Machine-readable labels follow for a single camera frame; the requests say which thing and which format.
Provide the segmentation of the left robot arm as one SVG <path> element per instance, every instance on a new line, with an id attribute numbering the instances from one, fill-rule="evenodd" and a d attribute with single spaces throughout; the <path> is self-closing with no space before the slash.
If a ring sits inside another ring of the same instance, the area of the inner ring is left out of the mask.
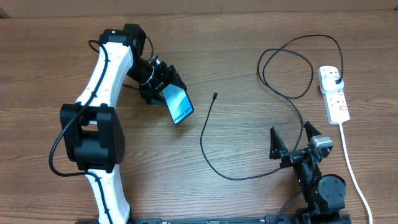
<path id="1" fill-rule="evenodd" d="M 137 82 L 148 105 L 166 106 L 174 124 L 194 112 L 175 67 L 156 56 L 142 58 L 148 39 L 138 24 L 105 29 L 96 40 L 98 61 L 84 92 L 60 110 L 62 131 L 50 150 L 49 166 L 62 175 L 53 165 L 53 156 L 64 141 L 68 158 L 77 164 L 76 175 L 84 175 L 91 184 L 99 210 L 96 223 L 134 223 L 121 181 L 126 140 L 116 113 L 125 78 Z"/>

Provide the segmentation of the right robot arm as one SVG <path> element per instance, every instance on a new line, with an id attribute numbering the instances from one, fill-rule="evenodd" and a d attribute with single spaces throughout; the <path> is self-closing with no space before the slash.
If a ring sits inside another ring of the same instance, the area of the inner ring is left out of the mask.
<path id="1" fill-rule="evenodd" d="M 277 215 L 266 215 L 266 223 L 297 224 L 347 224 L 349 215 L 345 208 L 346 182 L 336 174 L 323 175 L 318 163 L 326 158 L 333 148 L 331 137 L 321 134 L 310 122 L 304 124 L 308 138 L 306 148 L 289 151 L 275 128 L 271 128 L 270 158 L 280 160 L 282 169 L 291 167 L 300 185 L 300 190 L 290 198 Z M 303 195 L 306 207 L 294 214 L 284 215 L 285 208 L 299 195 Z"/>

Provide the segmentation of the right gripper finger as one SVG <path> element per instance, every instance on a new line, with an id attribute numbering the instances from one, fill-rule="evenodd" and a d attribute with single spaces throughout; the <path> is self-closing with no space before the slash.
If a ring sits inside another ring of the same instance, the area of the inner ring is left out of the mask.
<path id="1" fill-rule="evenodd" d="M 287 153 L 289 150 L 284 144 L 282 138 L 279 133 L 276 131 L 275 127 L 270 129 L 271 134 L 271 145 L 270 145 L 270 159 L 280 159 L 282 158 L 284 153 Z"/>
<path id="2" fill-rule="evenodd" d="M 321 132 L 319 132 L 309 121 L 304 124 L 304 128 L 308 142 L 310 142 L 312 137 L 321 135 Z"/>

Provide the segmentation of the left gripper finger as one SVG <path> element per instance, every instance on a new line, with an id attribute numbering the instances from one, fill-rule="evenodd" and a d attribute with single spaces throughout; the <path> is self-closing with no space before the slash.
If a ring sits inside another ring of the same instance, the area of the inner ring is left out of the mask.
<path id="1" fill-rule="evenodd" d="M 171 85 L 177 86 L 181 89 L 183 89 L 184 91 L 187 91 L 187 86 L 186 84 L 184 84 L 184 82 L 182 81 L 179 73 L 176 71 L 175 67 L 173 65 L 171 65 L 169 67 L 169 72 L 171 74 Z"/>
<path id="2" fill-rule="evenodd" d="M 160 105 L 160 106 L 166 105 L 164 97 L 160 93 L 156 93 L 154 91 L 148 92 L 146 96 L 146 103 L 148 105 Z"/>

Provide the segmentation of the Samsung Galaxy smartphone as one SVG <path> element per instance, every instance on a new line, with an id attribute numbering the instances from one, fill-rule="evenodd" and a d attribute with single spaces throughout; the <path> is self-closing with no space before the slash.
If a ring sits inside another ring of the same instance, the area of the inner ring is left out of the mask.
<path id="1" fill-rule="evenodd" d="M 174 124 L 181 123 L 194 112 L 187 91 L 183 88 L 169 84 L 162 93 Z"/>

